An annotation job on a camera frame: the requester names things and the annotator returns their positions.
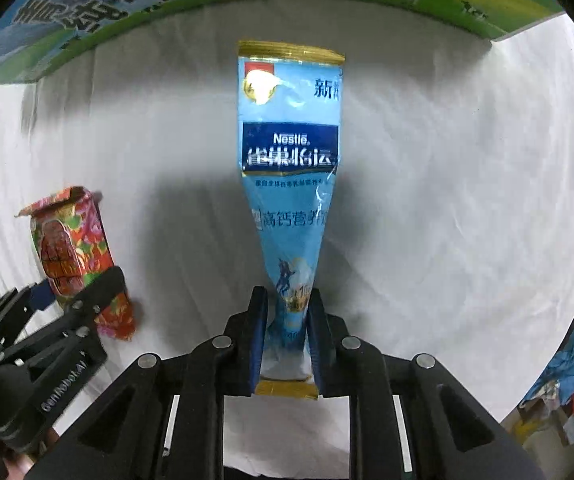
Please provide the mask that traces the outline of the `red floral wet wipes pack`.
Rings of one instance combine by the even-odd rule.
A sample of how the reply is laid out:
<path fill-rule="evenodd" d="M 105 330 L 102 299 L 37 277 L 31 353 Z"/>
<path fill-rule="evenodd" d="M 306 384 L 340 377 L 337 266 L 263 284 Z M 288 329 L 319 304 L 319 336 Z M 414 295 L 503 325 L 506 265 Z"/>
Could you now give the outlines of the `red floral wet wipes pack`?
<path fill-rule="evenodd" d="M 30 219 L 33 245 L 60 307 L 114 266 L 96 196 L 82 186 L 22 208 Z"/>

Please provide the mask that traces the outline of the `blue Nestle milk powder bag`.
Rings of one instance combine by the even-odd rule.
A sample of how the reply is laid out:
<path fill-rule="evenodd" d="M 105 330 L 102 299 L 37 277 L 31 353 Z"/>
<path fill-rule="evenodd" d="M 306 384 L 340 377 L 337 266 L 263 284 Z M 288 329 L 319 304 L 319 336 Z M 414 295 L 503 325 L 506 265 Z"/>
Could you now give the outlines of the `blue Nestle milk powder bag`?
<path fill-rule="evenodd" d="M 306 317 L 341 162 L 344 62 L 302 44 L 238 44 L 238 165 L 275 294 L 264 396 L 319 396 Z"/>

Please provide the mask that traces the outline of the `grey table cloth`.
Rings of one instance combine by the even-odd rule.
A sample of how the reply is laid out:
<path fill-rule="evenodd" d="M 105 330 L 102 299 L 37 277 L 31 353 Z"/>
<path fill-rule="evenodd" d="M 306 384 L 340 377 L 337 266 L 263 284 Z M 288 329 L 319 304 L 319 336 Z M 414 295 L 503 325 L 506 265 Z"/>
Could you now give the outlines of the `grey table cloth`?
<path fill-rule="evenodd" d="M 136 312 L 58 429 L 141 354 L 221 333 L 266 280 L 237 162 L 243 39 L 346 58 L 326 309 L 390 356 L 433 354 L 505 417 L 574 318 L 574 23 L 489 42 L 355 0 L 244 0 L 0 86 L 0 295 L 40 279 L 20 210 L 81 185 Z"/>

